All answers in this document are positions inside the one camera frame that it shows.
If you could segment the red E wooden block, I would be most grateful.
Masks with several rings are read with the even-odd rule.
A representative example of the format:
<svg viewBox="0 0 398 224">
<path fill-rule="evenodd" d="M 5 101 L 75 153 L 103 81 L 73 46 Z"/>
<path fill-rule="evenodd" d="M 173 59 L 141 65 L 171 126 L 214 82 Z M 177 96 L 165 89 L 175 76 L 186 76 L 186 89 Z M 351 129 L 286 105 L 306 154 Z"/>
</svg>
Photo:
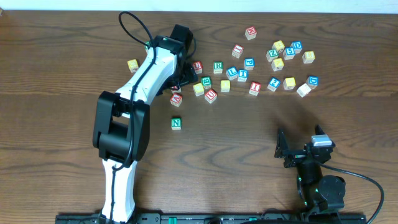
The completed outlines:
<svg viewBox="0 0 398 224">
<path fill-rule="evenodd" d="M 170 91 L 172 94 L 174 93 L 180 93 L 181 92 L 181 86 L 180 85 L 175 85 L 170 87 Z"/>
</svg>

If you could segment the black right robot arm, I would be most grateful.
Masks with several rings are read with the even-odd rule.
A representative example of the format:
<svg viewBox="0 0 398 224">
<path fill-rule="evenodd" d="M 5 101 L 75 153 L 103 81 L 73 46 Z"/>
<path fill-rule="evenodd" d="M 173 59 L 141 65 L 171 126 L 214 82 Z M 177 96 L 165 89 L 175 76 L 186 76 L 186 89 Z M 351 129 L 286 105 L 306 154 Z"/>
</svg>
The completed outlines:
<svg viewBox="0 0 398 224">
<path fill-rule="evenodd" d="M 315 126 L 315 135 L 303 149 L 291 149 L 283 130 L 277 132 L 275 158 L 284 160 L 285 168 L 297 170 L 297 190 L 306 209 L 315 213 L 332 213 L 343 208 L 345 180 L 335 175 L 323 175 L 321 166 L 331 159 L 335 143 L 322 128 Z"/>
</svg>

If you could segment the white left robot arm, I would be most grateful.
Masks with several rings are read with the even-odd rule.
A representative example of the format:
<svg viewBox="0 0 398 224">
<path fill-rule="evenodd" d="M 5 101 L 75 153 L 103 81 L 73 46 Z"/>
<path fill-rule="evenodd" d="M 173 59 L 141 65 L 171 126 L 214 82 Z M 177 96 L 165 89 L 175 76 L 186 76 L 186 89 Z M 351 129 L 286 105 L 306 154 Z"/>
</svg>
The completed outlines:
<svg viewBox="0 0 398 224">
<path fill-rule="evenodd" d="M 106 200 L 100 223 L 127 223 L 135 210 L 133 180 L 136 164 L 147 149 L 150 104 L 166 89 L 197 81 L 188 50 L 193 34 L 158 35 L 150 41 L 146 59 L 116 92 L 100 94 L 93 146 L 99 150 L 106 174 Z"/>
</svg>

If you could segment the green N wooden block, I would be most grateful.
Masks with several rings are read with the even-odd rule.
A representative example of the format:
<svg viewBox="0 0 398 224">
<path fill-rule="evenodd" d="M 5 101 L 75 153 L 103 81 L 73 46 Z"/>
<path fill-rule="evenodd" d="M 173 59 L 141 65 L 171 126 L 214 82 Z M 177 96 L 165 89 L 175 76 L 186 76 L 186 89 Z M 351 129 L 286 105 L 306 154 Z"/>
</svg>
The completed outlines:
<svg viewBox="0 0 398 224">
<path fill-rule="evenodd" d="M 181 130 L 182 120 L 180 118 L 172 118 L 171 119 L 171 128 L 172 128 L 172 130 Z"/>
</svg>

